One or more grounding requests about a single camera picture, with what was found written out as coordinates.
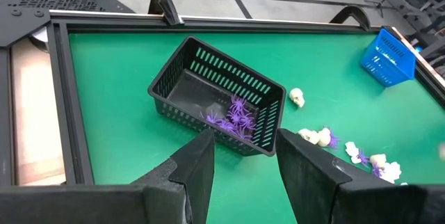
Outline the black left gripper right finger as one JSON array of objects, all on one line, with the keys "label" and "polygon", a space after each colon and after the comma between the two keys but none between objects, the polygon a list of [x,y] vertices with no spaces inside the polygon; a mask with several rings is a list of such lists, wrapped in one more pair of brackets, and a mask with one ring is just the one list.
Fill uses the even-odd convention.
[{"label": "black left gripper right finger", "polygon": [[278,129],[280,174],[298,224],[426,223],[426,192],[396,186]]}]

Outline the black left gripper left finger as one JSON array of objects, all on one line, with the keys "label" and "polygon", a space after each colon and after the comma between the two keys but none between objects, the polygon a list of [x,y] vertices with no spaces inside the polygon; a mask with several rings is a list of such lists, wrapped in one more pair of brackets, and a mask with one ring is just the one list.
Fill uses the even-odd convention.
[{"label": "black left gripper left finger", "polygon": [[208,129],[134,181],[144,186],[147,222],[206,224],[214,163],[215,136]]}]

